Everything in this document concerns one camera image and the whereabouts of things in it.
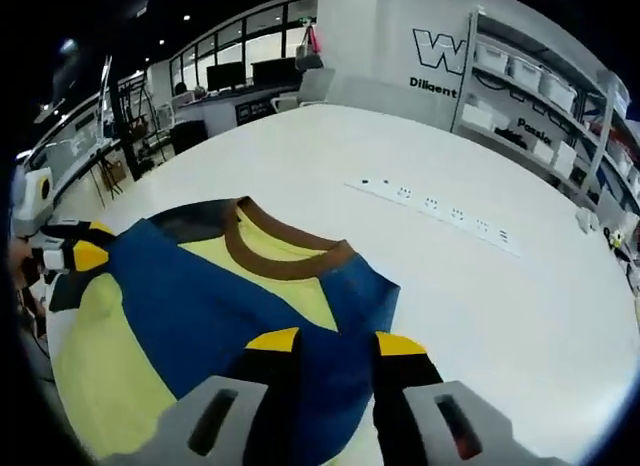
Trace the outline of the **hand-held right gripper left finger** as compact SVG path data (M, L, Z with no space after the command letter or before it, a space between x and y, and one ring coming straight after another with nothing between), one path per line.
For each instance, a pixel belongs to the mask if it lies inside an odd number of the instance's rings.
M154 435L109 465L292 465L299 399L297 327L251 340L224 376L165 410Z

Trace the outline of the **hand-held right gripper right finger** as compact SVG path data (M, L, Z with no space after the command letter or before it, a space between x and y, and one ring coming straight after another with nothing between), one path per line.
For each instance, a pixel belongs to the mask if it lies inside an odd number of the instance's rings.
M532 465L511 421L459 381L445 381L419 343L377 332L373 422L386 465Z

